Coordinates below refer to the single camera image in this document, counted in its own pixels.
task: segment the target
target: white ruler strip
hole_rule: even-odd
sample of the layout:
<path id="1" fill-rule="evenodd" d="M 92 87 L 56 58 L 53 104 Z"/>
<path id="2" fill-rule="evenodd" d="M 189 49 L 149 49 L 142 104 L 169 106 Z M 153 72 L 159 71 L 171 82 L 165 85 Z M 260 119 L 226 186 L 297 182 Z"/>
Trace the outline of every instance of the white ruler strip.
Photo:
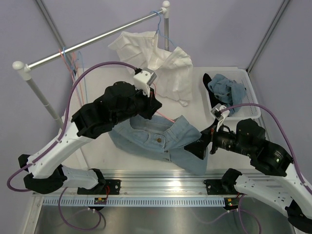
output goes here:
<path id="1" fill-rule="evenodd" d="M 43 205 L 57 206 L 58 197 L 45 197 Z M 95 204 L 94 197 L 63 197 L 61 206 L 119 207 L 224 207 L 222 197 L 110 197 L 106 204 Z"/>

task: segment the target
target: gray wall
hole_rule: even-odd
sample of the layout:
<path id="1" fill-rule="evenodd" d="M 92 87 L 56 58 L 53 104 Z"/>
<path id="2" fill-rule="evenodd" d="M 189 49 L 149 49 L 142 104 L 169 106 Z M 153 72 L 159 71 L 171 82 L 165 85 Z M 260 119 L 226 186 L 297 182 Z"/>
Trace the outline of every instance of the gray wall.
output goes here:
<path id="1" fill-rule="evenodd" d="M 50 31 L 32 0 L 2 0 L 0 3 L 0 229 L 16 234 L 23 222 L 29 193 L 6 187 L 7 178 L 19 168 L 21 154 L 33 154 L 57 133 L 48 115 L 27 84 L 12 69 L 16 60 L 32 62 L 57 51 Z M 61 60 L 33 73 L 38 86 L 59 113 L 70 88 L 70 79 Z M 23 188 L 22 173 L 13 185 Z"/>
<path id="2" fill-rule="evenodd" d="M 60 33 L 74 44 L 134 20 L 162 0 L 44 0 Z M 246 68 L 282 0 L 170 0 L 170 38 L 194 66 Z M 156 31 L 158 18 L 128 31 Z M 87 66 L 118 59 L 107 48 L 116 36 L 82 49 Z"/>
<path id="3" fill-rule="evenodd" d="M 292 1 L 252 71 L 258 100 L 280 120 L 303 175 L 312 182 L 312 1 Z M 264 115 L 272 140 L 284 140 Z"/>

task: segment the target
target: metal rod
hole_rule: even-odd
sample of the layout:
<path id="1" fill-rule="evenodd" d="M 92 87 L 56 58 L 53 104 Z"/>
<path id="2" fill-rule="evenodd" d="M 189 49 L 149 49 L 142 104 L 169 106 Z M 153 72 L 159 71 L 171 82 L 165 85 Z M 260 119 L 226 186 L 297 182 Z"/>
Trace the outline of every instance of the metal rod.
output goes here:
<path id="1" fill-rule="evenodd" d="M 37 5 L 39 11 L 41 12 L 43 18 L 45 19 L 47 25 L 49 26 L 55 40 L 57 41 L 58 43 L 58 46 L 60 48 L 64 48 L 66 45 L 65 45 L 65 42 L 63 40 L 63 38 L 61 37 L 47 7 L 45 6 L 44 2 L 42 0 L 33 0 L 34 3 Z M 65 56 L 67 57 L 67 59 L 69 61 L 72 60 L 72 56 L 70 54 L 65 54 Z"/>
<path id="2" fill-rule="evenodd" d="M 157 12 L 158 12 L 159 14 L 163 14 L 163 10 L 162 10 L 162 9 L 159 9 Z M 108 32 L 105 32 L 105 33 L 103 33 L 103 34 L 100 34 L 100 35 L 98 35 L 98 36 L 96 36 L 96 37 L 93 37 L 93 38 L 91 38 L 91 39 L 85 40 L 85 41 L 83 41 L 83 42 L 81 42 L 81 43 L 79 43 L 79 44 L 76 44 L 76 45 L 72 46 L 72 47 L 69 47 L 69 48 L 67 48 L 66 50 L 64 50 L 64 53 L 67 54 L 67 53 L 71 53 L 71 52 L 74 52 L 74 51 L 76 51 L 76 50 L 79 50 L 79 49 L 81 49 L 81 48 L 83 48 L 83 47 L 85 47 L 85 46 L 87 46 L 87 45 L 90 45 L 90 44 L 95 43 L 95 42 L 97 42 L 97 41 L 99 41 L 99 40 L 102 40 L 102 39 L 104 39 L 104 38 L 107 38 L 107 37 L 109 37 L 109 36 L 111 36 L 111 35 L 113 35 L 113 34 L 116 34 L 116 33 L 120 32 L 120 31 L 123 31 L 123 30 L 125 30 L 125 29 L 127 29 L 127 28 L 130 28 L 130 27 L 132 27 L 132 26 L 134 26 L 134 25 L 137 25 L 137 24 L 139 24 L 139 23 L 142 23 L 142 22 L 144 22 L 144 21 L 146 21 L 146 20 L 149 20 L 149 19 L 151 19 L 151 18 L 154 18 L 154 17 L 156 17 L 156 16 L 158 16 L 157 13 L 150 13 L 150 14 L 148 14 L 148 15 L 146 15 L 146 16 L 143 16 L 143 17 L 141 17 L 141 18 L 138 18 L 138 19 L 136 19 L 136 20 L 134 20 L 134 21 L 132 21 L 132 22 L 126 23 L 126 24 L 124 24 L 124 25 L 122 25 L 122 26 L 120 26 L 120 27 L 117 27 L 117 28 L 115 28 L 115 29 L 112 29 L 112 30 L 110 30 L 110 31 L 108 31 Z M 43 59 L 40 59 L 40 60 L 35 61 L 35 62 L 32 62 L 32 63 L 29 63 L 29 64 L 27 64 L 26 66 L 27 66 L 28 69 L 34 70 L 35 68 L 40 67 L 40 66 L 42 66 L 42 65 L 44 65 L 44 64 L 46 64 L 46 63 L 48 63 L 48 62 L 51 62 L 51 61 L 53 61 L 53 60 L 55 60 L 55 59 L 58 59 L 58 58 L 60 58 L 60 57 L 61 57 L 60 52 L 57 52 L 56 54 L 50 55 L 50 56 L 48 56 L 48 57 L 45 57 L 45 58 L 43 58 Z"/>
<path id="3" fill-rule="evenodd" d="M 274 19 L 272 21 L 272 23 L 270 24 L 264 38 L 262 39 L 259 47 L 257 48 L 257 51 L 256 53 L 254 54 L 253 56 L 253 59 L 252 61 L 250 62 L 249 66 L 247 67 L 247 72 L 250 74 L 250 72 L 252 71 L 255 63 L 258 61 L 261 53 L 263 52 L 263 49 L 266 47 L 269 39 L 271 38 L 272 36 L 272 33 L 274 32 L 276 26 L 278 25 L 278 23 L 280 22 L 282 16 L 284 15 L 287 7 L 289 6 L 289 3 L 291 2 L 292 0 L 284 0 L 282 2 L 282 4 L 280 5 L 276 15 L 274 16 Z"/>
<path id="4" fill-rule="evenodd" d="M 58 123 L 60 128 L 63 127 L 63 121 L 59 117 L 59 115 L 56 113 L 56 111 L 53 109 L 51 104 L 48 102 L 48 100 L 45 98 L 39 87 L 36 85 L 36 83 L 33 81 L 33 79 L 26 80 L 27 84 L 30 86 L 30 88 L 34 91 L 34 93 L 37 95 L 39 100 L 42 102 L 44 107 L 47 109 L 49 114 L 53 117 L 53 119 Z"/>
<path id="5" fill-rule="evenodd" d="M 164 18 L 165 50 L 169 51 L 169 18 Z"/>

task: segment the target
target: gray floor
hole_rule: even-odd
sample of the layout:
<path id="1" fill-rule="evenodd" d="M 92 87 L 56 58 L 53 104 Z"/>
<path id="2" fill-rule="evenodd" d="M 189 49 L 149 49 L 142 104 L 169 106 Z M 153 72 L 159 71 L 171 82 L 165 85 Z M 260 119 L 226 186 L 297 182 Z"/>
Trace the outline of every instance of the gray floor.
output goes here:
<path id="1" fill-rule="evenodd" d="M 263 234 L 293 234 L 287 219 L 271 207 L 250 198 L 245 198 L 243 208 L 251 211 L 259 219 Z M 91 228 L 98 216 L 92 212 L 80 213 L 71 217 L 82 207 L 63 207 L 63 214 L 69 222 L 81 228 Z M 101 211 L 106 219 L 89 233 L 93 234 L 244 234 L 238 214 L 226 214 L 213 224 L 211 221 L 224 213 L 223 208 L 204 207 L 106 207 Z M 258 234 L 259 228 L 252 217 L 243 214 L 245 227 L 249 234 Z M 56 206 L 44 206 L 40 213 L 35 234 L 78 234 L 81 231 L 66 226 Z"/>

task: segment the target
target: table surface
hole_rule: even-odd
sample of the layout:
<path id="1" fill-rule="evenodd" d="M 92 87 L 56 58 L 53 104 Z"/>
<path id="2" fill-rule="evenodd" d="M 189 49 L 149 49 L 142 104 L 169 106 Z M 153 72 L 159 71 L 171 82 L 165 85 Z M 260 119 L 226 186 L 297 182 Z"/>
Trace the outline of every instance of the table surface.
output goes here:
<path id="1" fill-rule="evenodd" d="M 195 67 L 193 71 L 193 100 L 186 107 L 182 107 L 178 102 L 159 95 L 156 98 L 162 103 L 159 111 L 169 118 L 177 118 L 180 115 L 185 118 L 198 130 L 210 126 L 214 119 L 209 113 L 206 89 L 202 84 L 202 77 L 209 67 Z M 86 87 L 88 102 L 104 94 L 106 87 L 113 85 L 117 81 L 133 83 L 133 76 L 126 68 L 97 68 L 86 76 Z M 71 105 L 70 116 L 80 108 L 77 95 L 74 93 Z M 225 125 L 235 131 L 237 121 L 225 121 Z M 102 134 L 82 148 L 88 168 L 101 169 L 103 173 L 173 173 L 187 174 L 183 169 L 173 163 L 151 160 L 136 155 L 128 154 L 113 144 L 107 133 Z M 64 165 L 72 168 L 81 168 L 77 155 L 74 153 Z M 258 173 L 251 165 L 249 158 L 219 149 L 216 154 L 208 155 L 208 165 L 206 174 L 224 173 L 228 168 L 234 168 L 242 173 Z"/>

